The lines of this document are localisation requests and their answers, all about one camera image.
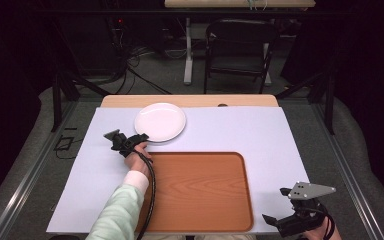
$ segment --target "office chair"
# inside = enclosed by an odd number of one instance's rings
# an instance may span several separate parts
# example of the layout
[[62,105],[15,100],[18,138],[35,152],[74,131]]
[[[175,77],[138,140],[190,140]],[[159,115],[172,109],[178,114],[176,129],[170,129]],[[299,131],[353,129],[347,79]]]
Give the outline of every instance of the office chair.
[[274,25],[263,21],[221,19],[211,23],[206,30],[204,94],[211,73],[253,76],[254,82],[261,77],[262,93],[278,36]]

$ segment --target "paper plate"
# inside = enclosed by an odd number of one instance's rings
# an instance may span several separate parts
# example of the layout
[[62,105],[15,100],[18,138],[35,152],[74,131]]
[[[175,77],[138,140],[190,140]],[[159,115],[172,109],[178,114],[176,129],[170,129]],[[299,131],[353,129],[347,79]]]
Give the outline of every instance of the paper plate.
[[163,142],[176,137],[185,125],[185,113],[170,103],[151,104],[143,108],[135,119],[136,132],[145,133],[152,142]]

